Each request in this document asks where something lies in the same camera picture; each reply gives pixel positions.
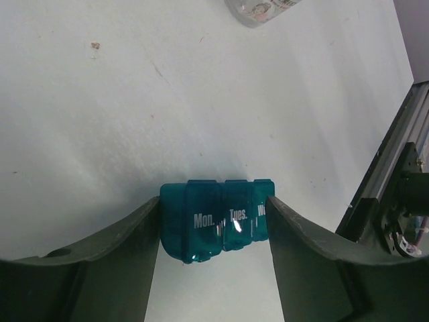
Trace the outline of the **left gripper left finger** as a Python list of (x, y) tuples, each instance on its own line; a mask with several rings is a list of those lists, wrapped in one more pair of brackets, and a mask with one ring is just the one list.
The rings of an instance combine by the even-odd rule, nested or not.
[(1, 261), (2, 321), (144, 321), (159, 199), (43, 257)]

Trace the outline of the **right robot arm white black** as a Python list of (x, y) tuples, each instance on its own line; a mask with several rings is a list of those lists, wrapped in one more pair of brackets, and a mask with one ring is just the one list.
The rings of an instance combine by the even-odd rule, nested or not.
[(388, 253), (428, 255), (428, 173), (414, 142), (404, 146), (381, 198), (379, 228)]

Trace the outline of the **teal weekly pill organizer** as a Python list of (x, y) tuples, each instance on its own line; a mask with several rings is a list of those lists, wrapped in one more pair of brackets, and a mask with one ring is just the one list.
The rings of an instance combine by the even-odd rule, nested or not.
[(185, 264), (268, 239), (265, 202), (270, 179), (189, 180), (160, 188), (161, 242)]

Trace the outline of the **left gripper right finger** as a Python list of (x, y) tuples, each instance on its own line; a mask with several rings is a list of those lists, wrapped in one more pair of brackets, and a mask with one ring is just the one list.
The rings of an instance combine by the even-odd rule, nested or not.
[(428, 259), (349, 241), (276, 197), (265, 204), (285, 321), (427, 321)]

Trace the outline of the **clear pill bottle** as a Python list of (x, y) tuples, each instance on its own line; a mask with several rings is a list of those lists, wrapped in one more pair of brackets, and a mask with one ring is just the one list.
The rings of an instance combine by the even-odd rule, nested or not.
[(226, 0), (225, 4), (240, 23), (256, 28), (299, 2), (301, 0)]

